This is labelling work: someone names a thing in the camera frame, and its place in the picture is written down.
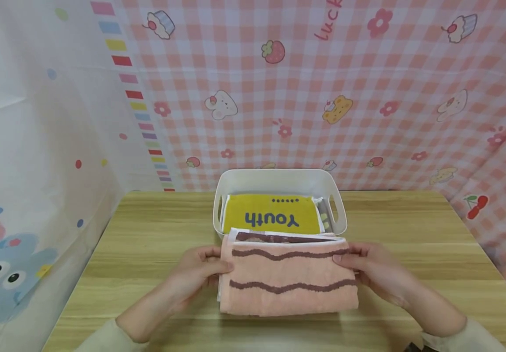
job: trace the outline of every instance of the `cartoon cookie print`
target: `cartoon cookie print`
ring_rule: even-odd
[[[441,29],[448,33],[448,41],[450,43],[460,43],[465,37],[470,36],[474,29],[476,29],[476,23],[478,22],[478,15],[469,16],[458,16],[452,25],[447,28],[441,26]]]
[[[223,120],[226,116],[237,115],[239,109],[235,101],[224,90],[218,90],[204,101],[206,108],[212,110],[212,117],[215,120]]]
[[[286,55],[285,46],[281,41],[268,41],[261,47],[263,49],[263,58],[269,64],[281,62]]]
[[[460,90],[460,92],[456,93],[456,95],[439,106],[437,112],[440,112],[440,115],[437,116],[437,122],[443,122],[447,118],[454,116],[458,114],[458,112],[464,110],[467,101],[468,91],[465,89]]]
[[[435,175],[432,175],[429,179],[429,184],[435,185],[435,184],[441,184],[450,181],[452,178],[454,178],[454,173],[458,171],[456,167],[445,167],[440,170],[437,170],[437,173]]]
[[[329,172],[333,170],[335,167],[337,167],[335,160],[326,160],[322,168],[323,170]]]
[[[170,39],[175,31],[173,20],[165,11],[148,12],[148,22],[144,27],[150,29],[161,39]]]
[[[333,101],[327,101],[323,119],[331,125],[339,122],[352,107],[352,100],[347,99],[343,95],[339,95]]]

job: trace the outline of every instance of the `blue cartoon animal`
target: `blue cartoon animal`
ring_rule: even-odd
[[[0,323],[27,307],[32,289],[57,259],[53,248],[34,253],[37,244],[38,237],[29,233],[0,241]]]

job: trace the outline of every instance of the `towel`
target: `towel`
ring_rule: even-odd
[[[220,311],[279,316],[357,308],[354,272],[332,259],[348,251],[342,237],[231,229],[221,259],[234,270],[220,277]]]
[[[322,198],[276,194],[230,194],[222,213],[223,233],[231,227],[296,234],[325,231],[317,205]]]

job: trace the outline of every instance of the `wooden table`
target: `wooden table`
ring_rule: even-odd
[[[426,191],[343,192],[352,241],[385,244],[506,346],[506,283],[448,202]],[[120,203],[44,351],[71,351],[159,283],[181,253],[220,243],[213,193],[132,192]],[[157,331],[150,351],[402,351],[419,342],[403,310],[359,291],[341,314],[220,315],[215,292]]]

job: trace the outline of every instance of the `brown wavy stripe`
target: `brown wavy stripe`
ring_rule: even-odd
[[[333,240],[325,240],[323,238],[302,238],[302,237],[287,237],[287,236],[274,236],[264,235],[260,233],[240,232],[235,237],[236,241],[251,241],[251,242],[268,242],[268,243],[312,243],[312,242],[332,242]]]
[[[287,258],[293,258],[293,257],[304,257],[304,258],[315,258],[315,259],[321,259],[321,258],[328,258],[332,257],[335,254],[343,255],[347,254],[349,252],[348,249],[337,249],[336,251],[332,252],[326,252],[326,253],[312,253],[312,252],[287,252],[279,256],[275,256],[271,253],[268,253],[266,251],[263,251],[259,248],[249,249],[248,251],[238,251],[237,249],[234,249],[231,252],[231,255],[234,257],[248,257],[248,256],[263,256],[265,258],[268,258],[272,260],[273,262],[279,262],[281,260],[287,259]]]
[[[331,285],[327,285],[327,286],[317,286],[317,285],[310,285],[310,284],[303,283],[303,282],[298,282],[298,283],[293,283],[291,285],[286,285],[286,286],[282,286],[282,287],[267,285],[267,284],[265,284],[263,282],[259,282],[259,281],[239,283],[239,282],[235,282],[233,280],[230,280],[229,285],[230,285],[230,287],[233,287],[236,289],[247,289],[247,288],[256,287],[256,288],[260,288],[260,289],[263,289],[265,291],[268,291],[268,292],[274,293],[274,294],[285,293],[285,292],[289,292],[290,290],[298,289],[298,288],[312,290],[314,292],[331,292],[332,290],[342,288],[343,286],[356,285],[356,280],[345,279],[345,280],[341,280],[341,281],[335,282],[335,283],[333,283]]]

